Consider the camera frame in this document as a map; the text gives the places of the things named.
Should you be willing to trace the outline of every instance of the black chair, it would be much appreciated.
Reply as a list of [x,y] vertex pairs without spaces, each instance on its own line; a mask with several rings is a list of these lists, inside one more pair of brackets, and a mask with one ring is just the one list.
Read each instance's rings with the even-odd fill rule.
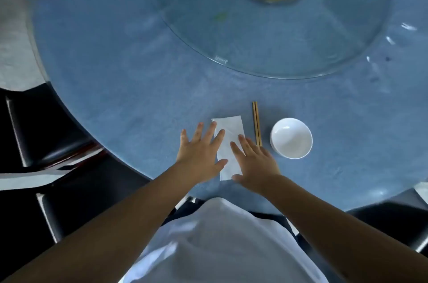
[[101,152],[51,184],[0,191],[0,281],[149,181]]
[[43,170],[94,149],[49,85],[27,91],[0,89],[0,173]]
[[[379,231],[423,255],[428,254],[428,211],[414,206],[386,201],[368,205],[349,213]],[[324,273],[329,283],[345,283],[327,261],[302,237],[297,236],[300,247]]]

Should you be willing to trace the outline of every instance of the forearm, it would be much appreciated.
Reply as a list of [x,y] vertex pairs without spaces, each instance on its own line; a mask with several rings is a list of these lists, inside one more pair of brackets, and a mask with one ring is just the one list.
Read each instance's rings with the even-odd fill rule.
[[193,184],[174,165],[5,282],[117,283]]
[[426,281],[428,259],[305,191],[273,176],[261,193],[349,282]]

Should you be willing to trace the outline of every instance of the hand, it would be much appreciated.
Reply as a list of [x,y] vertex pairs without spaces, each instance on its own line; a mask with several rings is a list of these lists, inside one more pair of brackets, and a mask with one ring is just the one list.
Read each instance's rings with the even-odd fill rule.
[[205,136],[201,138],[204,123],[199,123],[190,142],[186,130],[181,131],[180,148],[175,164],[183,167],[186,176],[194,181],[194,185],[215,177],[228,162],[227,159],[222,159],[215,163],[217,150],[225,133],[221,130],[211,142],[216,126],[217,123],[212,122]]
[[281,176],[274,157],[263,147],[258,147],[242,134],[238,137],[243,152],[235,142],[231,142],[233,154],[242,170],[242,175],[233,175],[232,179],[243,187],[261,194],[262,188],[272,176]]

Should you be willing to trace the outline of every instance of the white shirt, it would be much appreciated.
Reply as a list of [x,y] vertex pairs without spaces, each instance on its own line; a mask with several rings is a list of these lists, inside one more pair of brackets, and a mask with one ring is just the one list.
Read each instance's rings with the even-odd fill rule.
[[215,198],[160,227],[123,282],[327,283],[327,279],[279,223]]

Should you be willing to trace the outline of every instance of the white napkin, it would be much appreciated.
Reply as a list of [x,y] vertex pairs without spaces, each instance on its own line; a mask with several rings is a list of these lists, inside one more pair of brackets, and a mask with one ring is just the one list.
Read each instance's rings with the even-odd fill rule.
[[223,128],[226,132],[224,134],[223,142],[220,145],[220,148],[217,151],[217,159],[228,159],[229,162],[220,171],[220,180],[229,180],[232,179],[234,174],[242,175],[241,168],[239,167],[238,161],[235,158],[235,155],[230,148],[230,142],[235,142],[239,149],[242,150],[241,144],[238,140],[238,135],[242,134],[243,126],[242,119],[240,116],[232,116],[227,118],[213,118],[212,121],[217,122],[217,127],[215,128],[215,135]]

